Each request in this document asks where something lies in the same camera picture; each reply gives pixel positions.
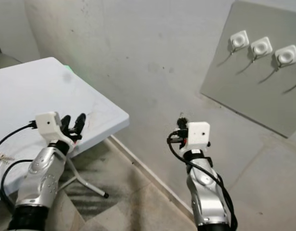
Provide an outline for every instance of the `robotic hand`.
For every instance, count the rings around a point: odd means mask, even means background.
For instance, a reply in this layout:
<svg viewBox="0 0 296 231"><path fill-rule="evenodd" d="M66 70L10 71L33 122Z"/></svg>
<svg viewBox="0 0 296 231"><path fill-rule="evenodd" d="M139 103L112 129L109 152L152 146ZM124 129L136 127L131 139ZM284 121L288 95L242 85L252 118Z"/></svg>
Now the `robotic hand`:
<svg viewBox="0 0 296 231"><path fill-rule="evenodd" d="M238 224L231 198L222 178L213 169L212 159L204 155L210 146L210 125L207 122L188 123L184 117L180 117L177 124L179 128L169 135L167 143L172 153L186 163L186 182L192 195L198 231L235 231ZM180 144L180 155L175 152L172 143Z"/></svg>
<svg viewBox="0 0 296 231"><path fill-rule="evenodd" d="M71 117L61 121L56 112L36 116L40 135L46 140L43 148L29 166L22 182L12 220L8 230L43 231L48 211L58 192L58 180L64 171L66 155L74 149L85 125L86 116L81 114L72 129Z"/></svg>

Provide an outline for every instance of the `tiled floor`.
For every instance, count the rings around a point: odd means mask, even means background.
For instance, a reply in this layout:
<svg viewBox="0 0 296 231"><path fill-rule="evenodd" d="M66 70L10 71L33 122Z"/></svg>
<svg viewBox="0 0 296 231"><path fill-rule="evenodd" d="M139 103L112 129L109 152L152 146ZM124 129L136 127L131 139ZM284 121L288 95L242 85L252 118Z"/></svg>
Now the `tiled floor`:
<svg viewBox="0 0 296 231"><path fill-rule="evenodd" d="M64 190L68 196L61 193L57 197L49 216L50 230L196 230L193 222L108 141L75 157L73 163L84 179L109 193L109 198L73 182ZM72 173L66 168L61 181L70 177ZM5 227L0 224L0 231Z"/></svg>

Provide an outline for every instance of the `wall-mounted button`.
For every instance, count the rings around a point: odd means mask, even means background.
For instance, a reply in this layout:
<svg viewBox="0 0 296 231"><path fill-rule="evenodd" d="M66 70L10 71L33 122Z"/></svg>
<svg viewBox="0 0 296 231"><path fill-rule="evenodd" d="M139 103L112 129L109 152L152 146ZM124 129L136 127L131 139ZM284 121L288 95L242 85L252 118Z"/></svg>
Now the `wall-mounted button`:
<svg viewBox="0 0 296 231"><path fill-rule="evenodd" d="M258 39L257 41L252 42L250 44L250 47L254 55L253 61L267 54L271 54L273 51L273 48L271 46L271 43L268 37L263 37L261 39Z"/></svg>
<svg viewBox="0 0 296 231"><path fill-rule="evenodd" d="M231 35L230 41L233 48L233 50L231 51L231 54L234 53L236 50L239 50L249 45L249 40L248 40L246 30L242 30L234 35Z"/></svg>
<svg viewBox="0 0 296 231"><path fill-rule="evenodd" d="M275 51L275 56L279 64L278 68L283 65L291 65L296 63L296 46L290 45Z"/></svg>

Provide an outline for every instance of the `white table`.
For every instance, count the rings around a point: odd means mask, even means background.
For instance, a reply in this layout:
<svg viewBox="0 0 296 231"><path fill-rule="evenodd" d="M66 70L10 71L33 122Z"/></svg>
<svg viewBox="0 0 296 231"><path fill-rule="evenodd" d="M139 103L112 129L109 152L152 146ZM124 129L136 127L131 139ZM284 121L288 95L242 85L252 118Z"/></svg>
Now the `white table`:
<svg viewBox="0 0 296 231"><path fill-rule="evenodd" d="M83 139L71 157L96 145L129 125L129 115L54 58L0 69L0 140L35 119L36 114L57 111L62 118L87 115ZM7 139L0 152L16 160L33 159L46 146L37 130L25 129ZM8 193L18 190L29 163L18 164L5 182ZM8 165L0 162L0 180Z"/></svg>

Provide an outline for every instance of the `cable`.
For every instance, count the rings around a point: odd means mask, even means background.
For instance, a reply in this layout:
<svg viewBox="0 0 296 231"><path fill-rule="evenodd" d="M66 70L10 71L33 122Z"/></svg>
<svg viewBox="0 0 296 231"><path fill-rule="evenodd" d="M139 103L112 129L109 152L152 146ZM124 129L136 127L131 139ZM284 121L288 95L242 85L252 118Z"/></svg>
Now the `cable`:
<svg viewBox="0 0 296 231"><path fill-rule="evenodd" d="M3 176L2 176L2 179L1 179L1 183L0 183L0 190L1 190L1 193L3 194L3 196L5 197L5 199L7 199L8 201L8 204L9 204L9 207L11 207L13 210L14 210L14 203L9 199L9 197L7 196L7 194L5 193L5 190L4 190L4 181L5 181L5 178L7 177L8 173L10 172L11 168L14 167L15 165L17 164L20 164L20 163L24 163L24 162L32 162L33 160L18 160L18 161L15 161L13 162L8 168L7 170L4 172Z"/></svg>
<svg viewBox="0 0 296 231"><path fill-rule="evenodd" d="M1 145L6 139L8 139L10 136L12 136L12 135L14 135L15 133L18 133L19 131L24 130L24 129L26 129L26 128L32 128L32 129L37 128L37 124L36 124L35 120L31 121L29 124L27 124L27 125L25 125L25 126L19 128L19 129L15 130L15 131L9 133L8 135L6 135L6 136L5 136L4 138L2 138L2 140L0 141L0 145ZM7 206L8 210L9 210L10 212L12 212L12 211L13 211L13 208L10 207L10 205L9 205L9 202L8 202L9 198L5 198L1 190L0 190L0 199L1 199L2 202L5 203L5 205Z"/></svg>
<svg viewBox="0 0 296 231"><path fill-rule="evenodd" d="M217 179L216 177L214 177L211 173L209 173L208 171L206 171L204 168L194 164L193 162L190 162L188 160L185 160L184 158L182 158L181 156L179 156L176 151L173 149L172 145L171 145L171 142L170 142L170 139L173 135L177 135L178 132L177 131L174 131L172 133L169 134L168 138L167 138L167 143L169 145L169 149L171 150L171 152L174 154L174 156L176 158L178 158L180 161L186 163L187 165L190 165L200 171L202 171L203 173L207 174L212 180L215 181L215 183L222 189L223 191L223 195L224 195L224 198L225 198L225 202L227 204L227 207L231 213L231 230L233 231L236 231L237 227L238 227L238 221L236 219L236 216L234 214L234 208L233 208L233 203L232 203L232 200L230 198L230 195L228 193L228 191L226 190L224 184L223 184L223 180L221 178L221 176L218 174L218 178Z"/></svg>

